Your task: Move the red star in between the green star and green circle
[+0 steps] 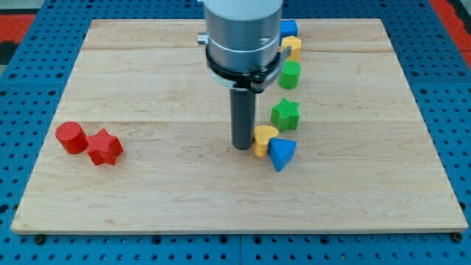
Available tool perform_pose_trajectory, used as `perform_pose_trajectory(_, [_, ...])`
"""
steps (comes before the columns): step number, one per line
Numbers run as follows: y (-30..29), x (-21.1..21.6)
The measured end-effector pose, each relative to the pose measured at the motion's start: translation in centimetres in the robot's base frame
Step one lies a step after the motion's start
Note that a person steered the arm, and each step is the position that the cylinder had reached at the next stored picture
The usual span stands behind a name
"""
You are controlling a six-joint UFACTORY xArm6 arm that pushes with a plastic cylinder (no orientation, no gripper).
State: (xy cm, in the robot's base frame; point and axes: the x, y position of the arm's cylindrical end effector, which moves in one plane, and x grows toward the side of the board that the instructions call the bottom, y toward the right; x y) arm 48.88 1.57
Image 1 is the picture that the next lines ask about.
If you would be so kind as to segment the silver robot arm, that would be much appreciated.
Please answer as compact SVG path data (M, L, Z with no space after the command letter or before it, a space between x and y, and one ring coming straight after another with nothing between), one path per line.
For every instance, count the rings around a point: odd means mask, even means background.
M205 46L212 78L230 94L231 142L252 146L256 95L280 75L291 48L279 50L283 0L204 0Z

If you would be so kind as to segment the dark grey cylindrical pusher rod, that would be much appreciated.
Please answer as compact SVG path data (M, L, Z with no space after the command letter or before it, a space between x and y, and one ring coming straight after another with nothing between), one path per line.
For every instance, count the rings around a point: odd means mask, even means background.
M252 146L255 119L255 94L251 91L230 91L231 139L236 149Z

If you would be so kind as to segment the black clamp ring mount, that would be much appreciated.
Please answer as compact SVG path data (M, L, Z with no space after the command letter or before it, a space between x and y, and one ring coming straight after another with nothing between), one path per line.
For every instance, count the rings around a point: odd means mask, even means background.
M210 75L220 85L236 91L263 93L282 72L284 62L291 55L291 46L277 52L275 58L267 66L252 72L236 72L223 68L209 55L208 48L205 51Z

